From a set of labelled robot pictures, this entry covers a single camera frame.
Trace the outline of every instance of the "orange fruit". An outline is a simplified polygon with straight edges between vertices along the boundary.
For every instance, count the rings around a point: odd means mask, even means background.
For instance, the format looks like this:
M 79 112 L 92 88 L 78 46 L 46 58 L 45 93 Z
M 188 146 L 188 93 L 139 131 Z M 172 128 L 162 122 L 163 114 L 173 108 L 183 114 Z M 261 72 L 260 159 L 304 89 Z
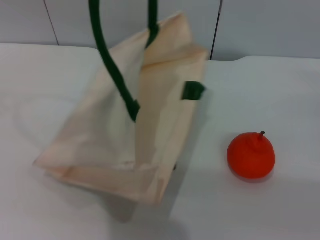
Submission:
M 259 179 L 267 176 L 275 166 L 276 155 L 265 132 L 240 134 L 230 143 L 227 160 L 230 168 L 246 179 Z

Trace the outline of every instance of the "fruit stem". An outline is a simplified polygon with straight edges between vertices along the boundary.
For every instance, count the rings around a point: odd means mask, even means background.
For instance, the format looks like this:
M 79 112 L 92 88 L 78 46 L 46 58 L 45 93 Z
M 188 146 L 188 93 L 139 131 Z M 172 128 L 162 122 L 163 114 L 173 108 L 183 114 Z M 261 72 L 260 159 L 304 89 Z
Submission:
M 263 135 L 264 135 L 265 133 L 266 133 L 265 131 L 260 132 L 259 140 L 262 140 L 262 137 L 263 137 Z

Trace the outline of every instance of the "white tabletop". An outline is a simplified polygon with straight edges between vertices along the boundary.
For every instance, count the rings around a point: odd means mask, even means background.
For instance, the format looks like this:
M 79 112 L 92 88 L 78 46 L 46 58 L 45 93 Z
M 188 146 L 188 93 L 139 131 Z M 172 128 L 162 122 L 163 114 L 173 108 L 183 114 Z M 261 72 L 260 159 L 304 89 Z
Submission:
M 320 60 L 207 64 L 207 91 L 162 205 L 61 184 L 32 167 L 102 62 L 90 48 L 0 44 L 0 239 L 320 238 Z M 230 141 L 265 131 L 273 174 L 234 176 Z

